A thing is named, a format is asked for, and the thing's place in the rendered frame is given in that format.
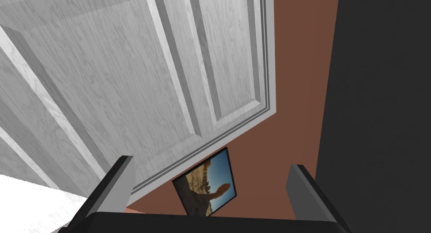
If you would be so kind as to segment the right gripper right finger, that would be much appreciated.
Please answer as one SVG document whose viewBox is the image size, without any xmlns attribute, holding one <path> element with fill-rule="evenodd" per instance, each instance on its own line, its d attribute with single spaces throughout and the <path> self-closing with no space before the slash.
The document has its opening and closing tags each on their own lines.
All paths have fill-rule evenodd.
<svg viewBox="0 0 431 233">
<path fill-rule="evenodd" d="M 301 164 L 290 166 L 286 191 L 297 220 L 344 223 L 344 219 Z"/>
</svg>

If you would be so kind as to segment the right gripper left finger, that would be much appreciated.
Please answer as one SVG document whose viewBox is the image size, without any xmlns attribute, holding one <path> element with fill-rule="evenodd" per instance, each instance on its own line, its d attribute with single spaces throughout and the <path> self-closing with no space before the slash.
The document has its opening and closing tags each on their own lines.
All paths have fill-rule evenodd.
<svg viewBox="0 0 431 233">
<path fill-rule="evenodd" d="M 132 156 L 121 156 L 74 216 L 74 225 L 95 212 L 123 213 L 136 181 Z"/>
</svg>

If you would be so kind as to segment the framed landscape picture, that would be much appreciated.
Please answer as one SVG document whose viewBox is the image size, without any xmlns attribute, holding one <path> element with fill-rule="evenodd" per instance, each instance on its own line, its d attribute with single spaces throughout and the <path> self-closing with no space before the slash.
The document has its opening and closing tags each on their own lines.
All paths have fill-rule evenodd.
<svg viewBox="0 0 431 233">
<path fill-rule="evenodd" d="M 172 184 L 188 216 L 211 216 L 237 196 L 227 147 L 187 170 Z"/>
</svg>

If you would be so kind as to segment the white panelled door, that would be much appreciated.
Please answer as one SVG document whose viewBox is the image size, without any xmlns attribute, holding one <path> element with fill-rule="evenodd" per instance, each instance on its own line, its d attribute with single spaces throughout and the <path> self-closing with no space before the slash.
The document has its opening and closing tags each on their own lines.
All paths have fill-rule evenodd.
<svg viewBox="0 0 431 233">
<path fill-rule="evenodd" d="M 51 187 L 129 203 L 275 112 L 274 0 L 0 0 L 0 128 Z"/>
</svg>

